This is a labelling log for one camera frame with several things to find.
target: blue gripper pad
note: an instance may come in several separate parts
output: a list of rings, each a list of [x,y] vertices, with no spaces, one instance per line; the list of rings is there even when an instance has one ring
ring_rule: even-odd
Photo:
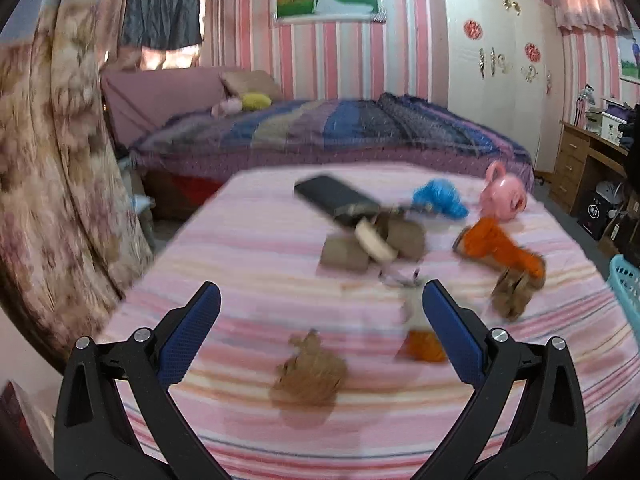
[[[424,286],[422,309],[460,380],[479,388],[484,383],[484,354],[478,340],[460,317],[460,311],[465,309],[457,306],[438,280]],[[476,314],[467,312],[482,325]]]
[[[156,376],[162,387],[167,389],[184,378],[204,338],[220,314],[221,302],[220,289],[211,283],[187,304],[187,314],[162,346],[159,354]]]

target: blue crumpled object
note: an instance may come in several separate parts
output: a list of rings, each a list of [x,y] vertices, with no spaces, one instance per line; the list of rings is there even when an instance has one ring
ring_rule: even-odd
[[[433,213],[443,214],[454,220],[460,220],[469,215],[469,210],[460,202],[460,193],[445,178],[436,178],[426,186],[416,189],[412,205],[431,207]]]

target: wooden desk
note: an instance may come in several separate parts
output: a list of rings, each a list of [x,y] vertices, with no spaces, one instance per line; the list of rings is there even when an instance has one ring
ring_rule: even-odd
[[[576,216],[580,198],[602,180],[626,179],[623,163],[627,151],[596,134],[562,122],[560,151],[549,196]]]

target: purple bed skirt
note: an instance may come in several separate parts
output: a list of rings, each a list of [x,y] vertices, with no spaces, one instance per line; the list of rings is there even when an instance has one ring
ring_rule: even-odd
[[[444,173],[458,173],[484,178],[494,160],[501,160],[507,171],[520,177],[531,192],[534,186],[533,168],[530,164],[494,156],[460,155],[447,150],[416,150],[415,148],[369,148],[366,150],[319,151],[303,147],[295,152],[280,150],[238,150],[215,155],[159,156],[132,152],[132,158],[142,168],[163,170],[181,176],[195,176],[226,182],[238,171],[270,166],[295,166],[299,164],[335,164],[380,161],[400,161],[423,166]]]

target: bed headboard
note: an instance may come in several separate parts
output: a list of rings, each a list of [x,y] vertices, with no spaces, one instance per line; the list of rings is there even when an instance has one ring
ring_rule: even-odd
[[[129,147],[176,114],[212,107],[227,99],[220,75],[237,70],[224,66],[148,72],[105,70],[100,85],[114,140]]]

